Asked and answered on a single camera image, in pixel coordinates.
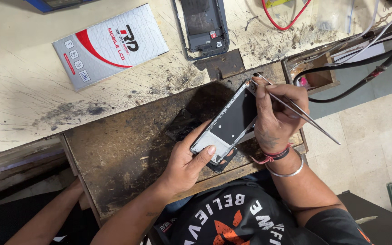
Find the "forearm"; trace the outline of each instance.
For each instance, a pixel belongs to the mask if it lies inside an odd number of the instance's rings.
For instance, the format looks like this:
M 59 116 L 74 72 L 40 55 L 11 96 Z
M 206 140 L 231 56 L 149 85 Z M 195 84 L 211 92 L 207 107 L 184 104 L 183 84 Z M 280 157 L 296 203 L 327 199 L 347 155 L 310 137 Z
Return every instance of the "forearm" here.
M 268 163 L 278 174 L 291 174 L 300 168 L 300 157 L 292 149 L 283 159 Z M 343 208 L 338 197 L 327 187 L 317 175 L 304 164 L 302 170 L 291 177 L 278 177 L 272 174 L 273 181 L 280 196 L 285 200 L 299 223 L 306 223 L 320 209 L 327 207 Z
M 26 223 L 6 245 L 50 244 L 82 193 L 81 185 L 69 186 Z
M 155 182 L 111 217 L 91 244 L 140 244 L 173 195 L 163 182 Z

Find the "black t-shirt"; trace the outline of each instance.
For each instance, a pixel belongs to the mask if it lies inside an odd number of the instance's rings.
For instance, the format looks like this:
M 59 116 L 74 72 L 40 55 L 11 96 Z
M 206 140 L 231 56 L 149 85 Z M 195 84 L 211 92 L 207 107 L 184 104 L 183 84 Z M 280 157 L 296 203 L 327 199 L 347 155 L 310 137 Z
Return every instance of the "black t-shirt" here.
M 194 197 L 178 218 L 160 226 L 173 245 L 371 244 L 351 215 L 338 208 L 322 211 L 299 227 L 286 206 L 255 183 Z

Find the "silver bangle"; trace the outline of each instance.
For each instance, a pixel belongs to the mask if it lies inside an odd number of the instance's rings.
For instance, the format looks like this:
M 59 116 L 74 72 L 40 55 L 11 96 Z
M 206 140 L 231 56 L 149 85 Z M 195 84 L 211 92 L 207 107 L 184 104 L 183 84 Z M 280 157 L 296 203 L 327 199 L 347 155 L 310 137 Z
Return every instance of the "silver bangle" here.
M 276 175 L 278 177 L 291 177 L 293 175 L 297 175 L 302 170 L 302 168 L 304 166 L 304 158 L 302 157 L 302 155 L 298 151 L 296 151 L 296 149 L 293 149 L 293 150 L 299 155 L 299 157 L 302 160 L 301 167 L 296 172 L 294 172 L 292 174 L 276 174 L 273 170 L 270 169 L 269 165 L 266 164 L 267 170 L 269 170 L 270 173 L 272 173 L 273 175 Z

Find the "bracelet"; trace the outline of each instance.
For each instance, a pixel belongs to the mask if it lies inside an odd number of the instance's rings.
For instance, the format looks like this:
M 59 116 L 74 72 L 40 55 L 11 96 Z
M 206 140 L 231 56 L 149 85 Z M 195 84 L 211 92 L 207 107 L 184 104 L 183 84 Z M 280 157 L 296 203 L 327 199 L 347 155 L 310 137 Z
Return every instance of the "bracelet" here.
M 250 158 L 252 158 L 252 160 L 254 162 L 256 162 L 257 164 L 265 164 L 266 162 L 273 162 L 275 160 L 280 160 L 288 155 L 288 153 L 290 152 L 290 146 L 291 146 L 291 143 L 289 142 L 287 144 L 287 146 L 285 147 L 285 149 L 283 149 L 280 152 L 276 152 L 276 153 L 264 153 L 263 152 L 263 154 L 266 156 L 266 159 L 264 161 L 257 161 L 252 156 L 250 156 Z
M 270 172 L 271 174 L 273 174 L 273 175 L 275 175 L 275 176 L 278 176 L 278 177 L 291 177 L 291 176 L 293 176 L 293 175 L 297 175 L 297 174 L 302 170 L 302 168 L 303 168 L 303 166 L 304 166 L 304 158 L 302 157 L 302 155 L 301 155 L 298 151 L 296 151 L 296 149 L 293 149 L 293 150 L 299 155 L 299 157 L 300 157 L 301 160 L 302 160 L 301 167 L 300 167 L 296 172 L 294 172 L 294 173 L 292 173 L 292 174 L 276 174 L 276 173 L 275 173 L 273 170 L 271 170 L 270 167 L 266 164 L 267 170 L 269 170 L 269 172 Z

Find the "broken phone screen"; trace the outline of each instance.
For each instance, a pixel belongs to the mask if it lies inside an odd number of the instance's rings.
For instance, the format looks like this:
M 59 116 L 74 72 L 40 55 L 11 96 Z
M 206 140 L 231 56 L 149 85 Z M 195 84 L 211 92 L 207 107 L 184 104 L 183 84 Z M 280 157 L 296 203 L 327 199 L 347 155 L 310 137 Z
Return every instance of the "broken phone screen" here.
M 193 143 L 193 153 L 202 151 L 209 145 L 216 146 L 216 153 L 211 159 L 215 164 L 237 145 L 257 119 L 256 86 L 246 80 L 236 91 L 232 99 L 211 121 L 205 131 Z

